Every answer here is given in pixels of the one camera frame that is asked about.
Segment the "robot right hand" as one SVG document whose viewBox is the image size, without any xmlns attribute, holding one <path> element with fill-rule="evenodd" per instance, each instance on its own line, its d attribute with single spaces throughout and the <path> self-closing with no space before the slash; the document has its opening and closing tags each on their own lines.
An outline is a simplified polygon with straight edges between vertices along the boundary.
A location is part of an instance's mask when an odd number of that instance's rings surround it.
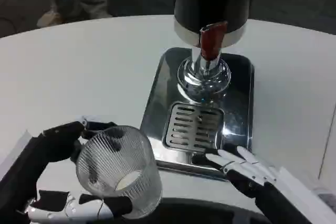
<svg viewBox="0 0 336 224">
<path fill-rule="evenodd" d="M 317 181 L 301 181 L 284 167 L 266 165 L 241 146 L 235 154 L 207 149 L 192 162 L 224 174 L 239 192 L 254 199 L 271 223 L 335 223 L 335 194 Z"/>
</svg>

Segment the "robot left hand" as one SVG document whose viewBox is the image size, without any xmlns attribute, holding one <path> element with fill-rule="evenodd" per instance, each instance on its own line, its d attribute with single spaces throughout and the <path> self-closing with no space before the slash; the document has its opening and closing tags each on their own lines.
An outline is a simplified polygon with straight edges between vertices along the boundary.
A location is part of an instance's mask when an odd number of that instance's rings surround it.
<svg viewBox="0 0 336 224">
<path fill-rule="evenodd" d="M 69 191 L 37 189 L 49 163 L 77 159 L 80 137 L 88 140 L 115 127 L 113 122 L 82 119 L 44 130 L 37 137 L 24 133 L 1 163 L 1 223 L 88 223 L 131 213 L 127 196 L 75 196 Z"/>
</svg>

